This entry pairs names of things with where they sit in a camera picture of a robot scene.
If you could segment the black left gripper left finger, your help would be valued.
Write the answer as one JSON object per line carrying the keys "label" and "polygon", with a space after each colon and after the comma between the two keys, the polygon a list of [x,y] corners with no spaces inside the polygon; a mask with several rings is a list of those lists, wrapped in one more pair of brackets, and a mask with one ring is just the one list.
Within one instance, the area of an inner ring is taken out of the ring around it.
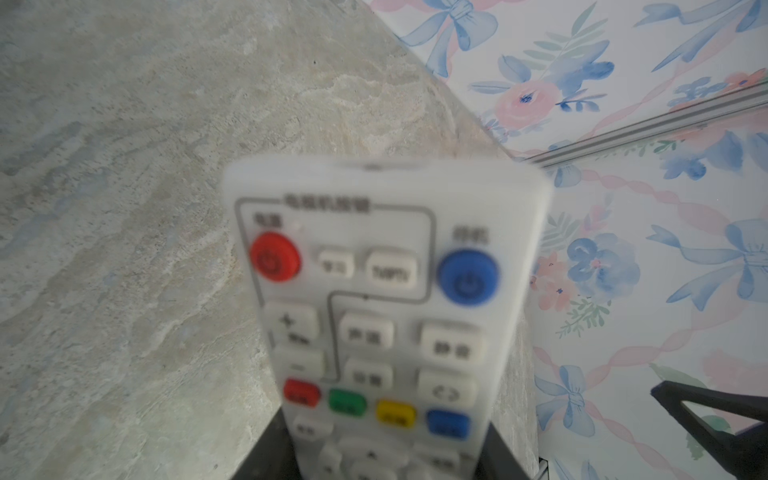
{"label": "black left gripper left finger", "polygon": [[231,480],[300,480],[295,449],[279,408]]}

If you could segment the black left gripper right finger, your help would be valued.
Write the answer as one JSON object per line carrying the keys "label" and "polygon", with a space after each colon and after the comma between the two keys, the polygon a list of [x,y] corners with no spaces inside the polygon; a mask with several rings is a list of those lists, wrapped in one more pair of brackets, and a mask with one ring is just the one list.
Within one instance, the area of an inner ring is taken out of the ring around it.
{"label": "black left gripper right finger", "polygon": [[530,480],[493,424],[486,433],[476,480]]}

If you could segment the white remote control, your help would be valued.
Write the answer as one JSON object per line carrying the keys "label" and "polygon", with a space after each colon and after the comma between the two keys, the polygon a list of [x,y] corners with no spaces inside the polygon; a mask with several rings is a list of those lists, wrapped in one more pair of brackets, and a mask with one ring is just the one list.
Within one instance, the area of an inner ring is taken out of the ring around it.
{"label": "white remote control", "polygon": [[223,202],[291,479],[470,479],[553,193],[525,163],[256,156]]}

